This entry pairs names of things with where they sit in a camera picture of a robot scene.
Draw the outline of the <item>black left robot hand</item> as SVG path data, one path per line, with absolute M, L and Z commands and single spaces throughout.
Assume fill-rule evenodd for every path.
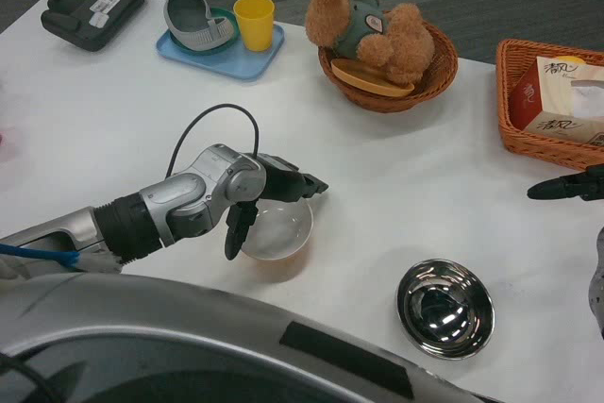
M 225 243 L 228 260 L 234 260 L 241 251 L 259 212 L 259 200 L 293 203 L 301 198 L 312 198 L 328 189 L 324 181 L 311 174 L 301 173 L 297 166 L 280 157 L 258 154 L 255 161 L 265 171 L 265 185 L 259 195 L 252 196 L 251 201 L 238 202 L 228 210 Z

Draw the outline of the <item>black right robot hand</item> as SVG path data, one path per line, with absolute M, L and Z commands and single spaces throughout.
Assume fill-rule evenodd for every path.
M 588 166 L 583 172 L 559 176 L 528 189 L 533 200 L 557 200 L 580 197 L 584 201 L 603 199 L 603 165 Z

